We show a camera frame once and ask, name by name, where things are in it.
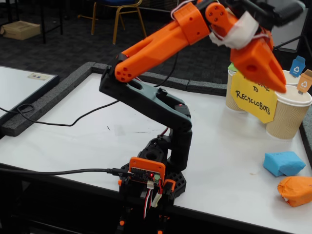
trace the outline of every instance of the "yellow sign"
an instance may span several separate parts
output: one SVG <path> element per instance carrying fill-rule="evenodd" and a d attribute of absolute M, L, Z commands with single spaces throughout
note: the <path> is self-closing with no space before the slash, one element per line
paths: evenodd
<path fill-rule="evenodd" d="M 237 72 L 232 79 L 231 95 L 240 109 L 256 116 L 263 123 L 273 121 L 277 103 L 273 90 L 253 83 Z"/>

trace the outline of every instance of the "robotic arm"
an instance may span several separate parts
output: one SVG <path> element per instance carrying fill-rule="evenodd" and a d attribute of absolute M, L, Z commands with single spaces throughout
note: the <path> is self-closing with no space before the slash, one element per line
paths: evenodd
<path fill-rule="evenodd" d="M 304 10 L 300 2 L 292 0 L 275 9 L 256 0 L 228 0 L 230 10 L 215 0 L 198 0 L 196 5 L 187 2 L 173 12 L 174 21 L 119 54 L 101 78 L 101 92 L 170 128 L 169 136 L 152 139 L 138 157 L 122 167 L 131 173 L 119 181 L 125 197 L 148 200 L 147 189 L 150 192 L 151 187 L 159 186 L 161 201 L 172 205 L 185 191 L 181 171 L 187 166 L 192 139 L 191 115 L 185 103 L 162 88 L 134 79 L 137 76 L 210 35 L 214 43 L 231 47 L 231 61 L 247 79 L 286 92 L 283 70 L 272 53 L 270 30 L 297 18 Z M 126 210 L 122 224 L 131 209 Z"/>
<path fill-rule="evenodd" d="M 134 78 L 210 35 L 214 42 L 226 42 L 232 47 L 231 61 L 247 79 L 286 92 L 283 70 L 272 53 L 269 30 L 297 18 L 304 7 L 296 0 L 279 9 L 255 2 L 228 0 L 235 15 L 215 0 L 198 0 L 196 5 L 189 2 L 173 12 L 174 21 L 119 54 L 102 76 L 101 92 L 171 129 L 172 154 L 168 164 L 175 171 L 184 170 L 187 164 L 192 137 L 188 108 L 165 90 Z"/>

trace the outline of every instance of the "chair leg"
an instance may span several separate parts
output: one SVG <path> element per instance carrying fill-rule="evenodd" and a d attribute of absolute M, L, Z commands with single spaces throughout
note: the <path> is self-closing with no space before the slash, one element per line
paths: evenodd
<path fill-rule="evenodd" d="M 96 27 L 96 17 L 97 17 L 97 2 L 95 2 L 94 6 L 93 6 L 91 35 L 94 35 L 94 30 L 95 30 L 95 27 Z"/>
<path fill-rule="evenodd" d="M 123 23 L 123 19 L 121 17 L 121 14 L 119 14 L 119 18 L 120 18 L 120 22 L 121 22 L 123 30 L 125 30 L 126 28 L 125 28 L 125 24 Z"/>
<path fill-rule="evenodd" d="M 143 34 L 144 34 L 145 37 L 147 37 L 146 31 L 145 31 L 145 26 L 144 26 L 143 19 L 142 19 L 142 15 L 141 15 L 141 12 L 140 12 L 140 8 L 138 6 L 136 6 L 136 8 L 137 8 L 138 17 L 140 18 L 140 21 L 141 21 Z"/>
<path fill-rule="evenodd" d="M 116 38 L 117 38 L 117 29 L 118 29 L 118 19 L 119 19 L 119 13 L 120 13 L 121 7 L 119 7 L 116 11 L 116 17 L 115 17 L 115 26 L 114 26 L 114 35 L 113 35 L 113 44 L 116 44 Z"/>

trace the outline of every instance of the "white table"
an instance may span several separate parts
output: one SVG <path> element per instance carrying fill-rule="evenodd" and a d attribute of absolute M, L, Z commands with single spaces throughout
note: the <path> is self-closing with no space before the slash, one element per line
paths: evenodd
<path fill-rule="evenodd" d="M 46 80 L 33 79 L 31 74 L 45 76 Z M 0 66 L 0 107 L 12 110 L 48 85 L 56 76 Z M 0 110 L 0 119 L 6 112 Z"/>
<path fill-rule="evenodd" d="M 99 74 L 91 74 L 40 121 L 72 123 L 78 116 L 114 101 L 98 91 Z M 270 138 L 265 125 L 248 114 L 232 113 L 225 97 L 166 90 L 183 99 L 193 121 L 193 139 L 185 193 L 175 205 L 285 232 L 312 229 L 312 203 L 293 208 L 277 191 L 284 176 L 263 168 L 267 152 L 295 151 L 312 176 L 297 133 L 292 141 Z M 164 129 L 123 103 L 83 118 L 71 128 L 34 124 L 18 137 L 0 140 L 0 163 L 36 171 L 121 167 Z M 64 178 L 118 191 L 118 178 L 84 173 Z"/>

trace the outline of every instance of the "blue foam block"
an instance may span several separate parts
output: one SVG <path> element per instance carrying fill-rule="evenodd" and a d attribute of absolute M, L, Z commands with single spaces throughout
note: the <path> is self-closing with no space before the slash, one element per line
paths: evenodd
<path fill-rule="evenodd" d="M 295 176 L 306 164 L 295 152 L 266 153 L 263 166 L 275 176 Z"/>

